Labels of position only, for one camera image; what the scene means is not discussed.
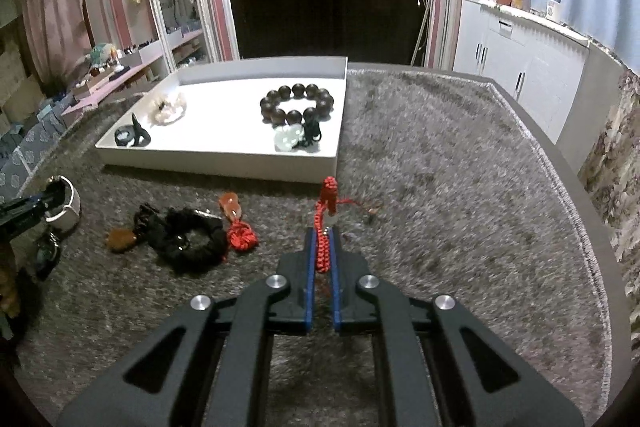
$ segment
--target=white display tray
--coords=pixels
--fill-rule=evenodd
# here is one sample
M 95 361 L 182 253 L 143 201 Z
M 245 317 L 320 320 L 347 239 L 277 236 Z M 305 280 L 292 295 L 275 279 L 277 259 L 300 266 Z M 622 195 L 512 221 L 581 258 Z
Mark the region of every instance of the white display tray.
M 346 94 L 345 57 L 276 57 L 192 66 L 170 74 L 129 109 L 95 145 L 106 164 L 241 178 L 321 183 L 335 176 Z M 260 99 L 271 89 L 300 82 L 317 84 L 334 97 L 334 110 L 309 148 L 281 152 L 274 128 L 264 123 Z M 164 94 L 180 90 L 183 118 L 152 124 L 149 114 Z M 303 112 L 309 100 L 281 102 L 284 111 Z M 114 133 L 135 113 L 151 135 L 146 147 L 118 147 Z

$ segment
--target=white cabinet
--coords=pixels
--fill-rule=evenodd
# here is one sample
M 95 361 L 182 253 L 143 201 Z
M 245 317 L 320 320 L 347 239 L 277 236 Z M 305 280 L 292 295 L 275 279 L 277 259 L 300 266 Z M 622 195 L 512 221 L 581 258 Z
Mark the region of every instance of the white cabinet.
M 577 172 L 616 102 L 622 67 L 589 39 L 511 7 L 463 0 L 453 70 L 492 78 Z
M 528 60 L 529 52 L 522 44 L 489 30 L 484 39 L 478 74 L 494 79 L 516 98 L 518 80 Z
M 482 38 L 486 29 L 487 12 L 475 2 L 462 3 L 460 31 L 453 70 L 458 73 L 478 74 Z

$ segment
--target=gray carpet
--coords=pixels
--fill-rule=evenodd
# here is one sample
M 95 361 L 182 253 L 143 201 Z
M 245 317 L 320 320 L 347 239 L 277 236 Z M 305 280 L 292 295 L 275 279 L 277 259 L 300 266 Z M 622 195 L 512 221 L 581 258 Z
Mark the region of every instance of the gray carpet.
M 103 166 L 94 143 L 131 103 L 87 114 L 27 188 L 64 174 L 82 198 L 79 228 L 19 349 L 18 379 L 51 420 L 179 303 L 234 295 L 272 273 L 278 252 L 301 247 L 312 222 L 313 185 Z M 340 194 L 382 206 L 370 224 L 357 207 L 341 209 L 346 247 L 411 296 L 453 293 L 592 423 L 610 375 L 597 269 L 562 186 L 494 89 L 431 73 L 350 71 L 338 159 Z M 214 209 L 226 190 L 239 194 L 260 247 L 202 277 L 176 277 L 146 246 L 124 255 L 103 246 L 140 203 Z M 14 247 L 24 252 L 28 240 Z M 377 425 L 368 342 L 331 332 L 327 288 L 322 278 L 312 334 L 276 340 L 270 426 Z

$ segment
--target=white watch strap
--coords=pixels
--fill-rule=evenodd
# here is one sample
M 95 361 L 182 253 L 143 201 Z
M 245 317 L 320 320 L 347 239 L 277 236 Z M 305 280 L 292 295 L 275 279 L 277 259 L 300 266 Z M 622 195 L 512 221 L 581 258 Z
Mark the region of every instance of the white watch strap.
M 61 230 L 62 232 L 68 232 L 76 226 L 80 220 L 80 194 L 78 194 L 78 191 L 68 179 L 64 176 L 59 176 L 59 178 L 69 187 L 71 198 L 68 203 L 63 205 L 59 213 L 54 216 L 47 216 L 45 219 L 47 224 L 53 228 Z

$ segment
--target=door handle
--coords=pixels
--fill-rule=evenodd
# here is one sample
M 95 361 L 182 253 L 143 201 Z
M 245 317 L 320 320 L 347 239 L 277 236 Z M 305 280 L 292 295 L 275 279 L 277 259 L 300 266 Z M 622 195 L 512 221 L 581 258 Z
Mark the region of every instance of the door handle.
M 518 83 L 516 84 L 516 102 L 520 99 L 520 93 L 522 92 L 522 88 L 524 87 L 524 77 L 526 74 L 527 71 L 523 71 L 518 76 Z

